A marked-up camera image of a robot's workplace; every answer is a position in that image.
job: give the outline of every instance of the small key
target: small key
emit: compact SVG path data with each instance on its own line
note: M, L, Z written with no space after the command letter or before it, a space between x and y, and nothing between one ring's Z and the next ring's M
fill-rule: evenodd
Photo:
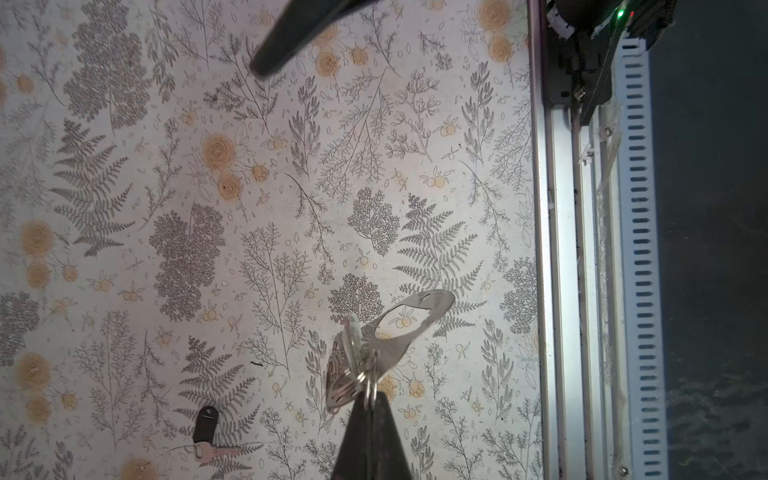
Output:
M210 463L222 455L239 455L243 453L240 447L214 447L208 442L198 442L194 444L194 458L201 464Z

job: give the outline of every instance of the fern illustration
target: fern illustration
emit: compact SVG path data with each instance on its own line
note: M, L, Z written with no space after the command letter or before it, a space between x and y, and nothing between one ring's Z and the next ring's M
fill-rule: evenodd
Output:
M74 464L74 456L72 452L67 450L67 446L64 442L56 442L56 463L53 467L54 480L75 480L74 474L70 475L72 465Z
M477 234L471 233L457 240L458 232L465 224L464 221L454 223L447 228L443 227L447 219L453 215L452 211L435 214L437 204L427 206L425 198L422 199L414 194L408 195L408 202L410 207L410 211L406 214L408 222L402 229L411 231L413 234L403 238L402 241L411 243L412 246L401 248L398 253L408 257L415 265L396 266L395 270L406 273L414 283L401 285L400 291L411 294L442 288L453 292L458 297L453 308L439 320L439 327L434 336L447 336L451 330L473 326L474 323L467 322L460 316L485 305L485 301L477 303L461 300L461 298L472 289L482 261L468 273L463 275L460 273L466 261L469 246L478 237Z
M418 467L411 463L413 480L436 480L436 477L429 471L435 464L435 453L429 446L429 434L425 426L419 427L416 436L411 439L411 453L419 459Z
M357 192L353 214L347 222L358 235L370 240L373 249L382 256L397 240L400 228L400 219L392 215L392 205L384 201L384 192L372 194L368 187Z
M485 319L485 328L483 329L485 340L482 342L480 350L482 358L488 363L482 371L482 392L489 402L493 402L496 407L495 421L505 420L512 408L512 388L509 381L512 377L512 368L514 363L504 352L505 337L502 329L497 328L493 320Z
M212 207L192 204L189 222L176 212L154 221L149 244L164 259L156 275L157 294L167 300L160 312L171 320L192 320L203 308L201 286L214 281L214 261L225 245L221 214Z
M282 421L280 414L272 407L264 410L259 419L259 423L266 429L267 434L274 438L271 445L266 447L266 455L280 465L280 469L270 472L266 477L267 480L296 480L306 474L304 458L297 463L291 463L291 453L296 449L293 446L290 428L278 426Z
M541 465L541 399L525 399L518 407L522 420L522 433L509 431L494 433L486 429L483 442L488 453L495 457L498 471L504 480L537 480L543 475Z
M98 340L83 342L74 357L96 383L91 388L94 426L111 433L117 451L118 443L129 442L144 420L144 407L134 400L136 375L131 375L136 338L128 329L127 313L121 311L107 312L99 333Z
M538 323L536 266L530 257L515 260L504 274L513 290L504 294L501 304L504 319L512 324L512 333L530 333Z
M109 157L115 146L110 145L97 151L104 135L88 138L91 129L83 130L81 127L81 124L72 120L64 120L65 135L61 139L64 146L58 153L70 156L54 164L65 167L54 175L66 180L72 188L57 187L51 191L69 202L69 205L56 205L54 212L67 217L80 231L80 236L74 242L90 245L85 256L92 257L104 248L121 246L122 243L112 240L109 235L134 224L112 220L123 207L133 184L129 184L118 195L111 194L112 187L117 184L120 169L128 157L110 163Z
M304 360L306 361L306 369L310 371L312 376L309 382L304 382L307 394L306 407L311 413L317 414L317 433L319 434L320 430L323 429L330 432L333 415L328 413L325 406L326 370L323 368L326 365L328 346L326 341L320 339L320 335L315 331L310 332L307 343L309 343L310 351Z
M472 91L477 94L477 99L475 100L470 96L469 100L462 106L462 113L464 119L467 120L468 127L467 131L464 132L465 149L472 163L484 163L483 145L490 143L495 133L493 129L495 114L488 106L493 99L493 87L488 81L490 75L487 61L478 65L477 71L472 73L469 79L469 84Z
M187 366L181 372L191 373L195 376L181 381L182 386L188 388L179 392L179 396L189 401L191 407L180 407L174 412L180 413L188 423L179 427L178 431L185 437L191 437L197 413L204 406L212 406L219 412L219 423L214 433L215 445L242 445L243 438L249 438L253 422L259 412L257 406L253 411L245 413L240 410L247 404L248 389L256 382L253 377L246 377L237 382L243 365L235 365L227 370L224 366L232 355L214 356L215 346L208 347L206 342L189 337L189 353L187 354ZM261 449L263 444L246 444L242 446L243 454L248 455ZM250 470L243 464L241 456L221 456L207 465L213 466L216 471L212 479L221 480L225 475L240 470Z
M240 272L250 288L258 293L253 302L253 312L266 332L280 333L283 353L280 359L269 346L264 334L257 330L256 339L248 339L247 345L257 359L273 367L281 366L288 372L288 352L304 344L306 330L301 325L302 304L295 298L299 284L304 282L309 258L305 252L294 250L290 255L280 254L276 247L280 232L269 222L241 236L247 259L240 262Z
M0 435L0 446L8 452L8 457L0 462L0 478L48 480L49 472L41 462L41 452L35 444L36 441L36 437L28 438L27 428L23 425L15 432L8 429L4 435Z
M304 85L299 87L299 105L304 107L304 115L297 111L296 117L288 122L293 135L293 145L290 148L293 167L297 175L305 174L307 178L310 177L310 157L316 156L320 149L320 126L315 122L320 103L317 101L316 92L315 78L308 77Z

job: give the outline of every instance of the leaf illustration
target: leaf illustration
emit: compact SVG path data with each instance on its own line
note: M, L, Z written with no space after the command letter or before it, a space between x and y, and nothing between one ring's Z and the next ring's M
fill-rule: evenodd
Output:
M164 260L155 277L157 294L168 298L160 311L174 322L192 320L203 308L201 286L214 281L214 261L224 246L221 214L212 207L192 204L189 222L176 212L154 221L149 243Z
M315 121L320 103L317 101L316 92L315 78L307 78L304 85L299 87L299 105L304 107L304 115L297 111L296 117L291 118L289 122L293 135L290 153L293 156L296 175L300 177L302 174L310 177L310 157L315 157L320 149L320 126Z
M538 323L536 266L533 259L515 260L512 268L504 274L504 280L513 286L513 290L504 294L501 304L504 319L512 324L512 333L529 333L531 326Z
M58 153L70 157L54 164L65 167L54 175L66 180L72 188L51 189L69 202L69 205L55 206L54 211L67 217L80 230L80 236L74 243L87 243L91 246L85 252L86 257L95 256L104 248L122 245L109 236L134 224L112 220L123 207L133 187L133 184L129 184L122 193L111 195L112 187L117 184L118 174L128 157L118 158L110 164L109 157L115 146L96 151L104 135L88 138L90 131L90 128L83 130L81 124L72 120L64 120L65 135L61 139L64 146Z
M379 288L365 276L347 273L344 284L337 290L331 290L328 300L331 302L331 320L341 323L345 315L354 313L361 323L375 319L384 310L379 295Z
M460 300L468 293L477 280L482 261L468 273L461 274L469 253L469 247L478 237L471 233L461 239L458 232L465 222L454 223L444 228L443 224L453 215L452 211L435 214L437 204L427 206L427 200L414 194L408 195L410 211L406 214L408 222L403 230L412 232L404 237L403 242L412 244L398 250L408 257L410 265L398 265L399 270L410 276L414 283L400 286L400 291L411 294L423 290L443 288L453 292L458 298L451 310L439 320L439 327L433 336L447 336L448 332L462 326L472 326L462 317L465 313L485 305L485 302Z
M38 303L28 293L0 296L0 366L13 365L13 357L24 348L24 334L38 328Z
M397 240L400 228L400 219L392 215L392 205L384 202L384 193L379 190L371 196L368 187L357 192L353 214L347 222L358 235L370 240L373 249L382 256Z
M249 388L256 382L253 377L237 381L239 374L245 370L243 365L235 365L224 369L227 360L232 355L226 353L214 357L215 346L209 347L207 342L189 337L189 353L185 357L187 366L181 371L194 376L181 380L185 388L179 396L192 403L192 408L180 407L176 413L183 415L187 421L178 431L185 436L191 436L197 421L197 413L204 406L212 406L219 412L219 422L214 433L215 445L238 445L243 438L249 438L253 423L259 413L257 406L252 412L241 412L249 395ZM243 454L248 455L264 447L250 443L242 448ZM241 457L221 456L208 465L216 471L211 479L223 480L232 472L250 470L242 463Z
M72 34L82 66L64 85L69 110L91 121L107 108L113 132L135 125L147 115L152 80L144 77L141 40L125 33L128 7L120 0L92 0L82 9L88 21Z

